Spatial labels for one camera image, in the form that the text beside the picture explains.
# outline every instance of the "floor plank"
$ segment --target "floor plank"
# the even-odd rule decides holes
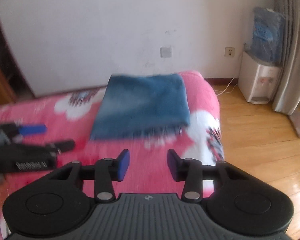
[[[238,87],[218,99],[226,160],[291,198],[295,210],[287,234],[293,240],[299,239],[300,139],[289,119],[272,111],[270,104],[247,103]]]

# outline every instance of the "white wall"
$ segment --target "white wall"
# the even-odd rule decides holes
[[[274,0],[0,0],[10,49],[36,95],[107,83],[112,73],[195,69],[238,76],[252,9]],[[172,46],[172,58],[160,47]],[[225,58],[225,47],[235,58]]]

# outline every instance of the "gray curtain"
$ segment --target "gray curtain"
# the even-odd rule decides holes
[[[275,10],[285,16],[286,26],[282,76],[273,109],[290,115],[300,101],[300,0],[275,0]]]

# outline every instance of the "folded garment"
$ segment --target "folded garment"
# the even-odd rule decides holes
[[[186,88],[178,74],[111,76],[90,139],[180,134],[189,123]]]

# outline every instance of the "pink blanket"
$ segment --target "pink blanket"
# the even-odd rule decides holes
[[[203,164],[214,165],[223,159],[220,143],[219,103],[210,85],[198,72],[186,71],[184,79],[191,125],[181,136],[151,139],[88,141],[105,89],[46,97],[29,102],[0,107],[0,122],[17,121],[23,124],[44,123],[48,131],[28,136],[24,143],[43,145],[46,142],[72,138],[79,147],[58,157],[58,167],[73,160],[83,165],[112,157],[123,150],[130,151],[130,166],[123,182],[114,182],[116,195],[129,193],[182,192],[184,182],[174,182],[167,166],[167,150],[175,149],[182,158],[194,158]],[[47,174],[28,172],[7,174],[8,192]],[[210,181],[203,182],[204,195],[213,192]],[[93,196],[93,181],[84,184],[83,191]]]

